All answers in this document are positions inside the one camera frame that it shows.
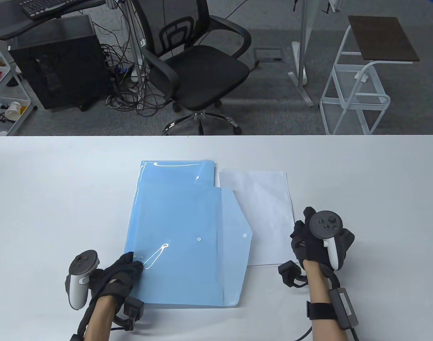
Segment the person's left hand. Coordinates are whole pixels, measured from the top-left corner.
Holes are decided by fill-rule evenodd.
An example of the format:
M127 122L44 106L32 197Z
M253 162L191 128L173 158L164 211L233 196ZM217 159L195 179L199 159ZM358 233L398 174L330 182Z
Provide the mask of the person's left hand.
M119 312L144 270L143 263L133 258L134 252L127 252L108 268L90 274L91 303L110 296L115 301L115 313Z

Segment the person's right hand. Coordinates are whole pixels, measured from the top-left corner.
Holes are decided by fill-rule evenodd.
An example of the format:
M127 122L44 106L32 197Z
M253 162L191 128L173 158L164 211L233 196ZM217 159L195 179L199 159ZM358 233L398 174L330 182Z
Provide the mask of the person's right hand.
M333 211L306 207L303 214L305 220L295 221L290 235L295 257L301 265L309 260L332 272L340 270L355 240L354 234L343 227L342 218Z

